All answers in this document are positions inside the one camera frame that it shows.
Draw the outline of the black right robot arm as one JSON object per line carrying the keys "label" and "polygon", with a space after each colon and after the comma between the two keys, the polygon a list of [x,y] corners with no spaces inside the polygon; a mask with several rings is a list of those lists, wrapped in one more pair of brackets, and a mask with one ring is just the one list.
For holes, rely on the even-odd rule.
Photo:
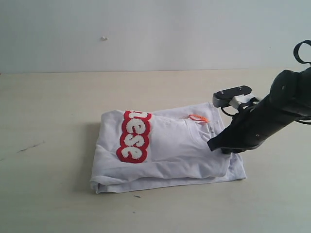
{"label": "black right robot arm", "polygon": [[267,138],[292,122],[310,124],[311,70],[284,70],[274,79],[269,94],[259,99],[242,85],[214,93],[213,105],[223,110],[233,107],[231,123],[208,141],[211,151],[225,154],[258,148]]}

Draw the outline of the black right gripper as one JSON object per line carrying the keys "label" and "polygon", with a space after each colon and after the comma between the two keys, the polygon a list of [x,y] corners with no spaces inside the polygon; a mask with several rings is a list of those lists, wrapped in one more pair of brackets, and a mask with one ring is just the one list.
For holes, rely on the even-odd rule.
{"label": "black right gripper", "polygon": [[254,150],[273,134],[273,113],[264,106],[247,108],[236,123],[207,142],[210,151],[236,154]]}

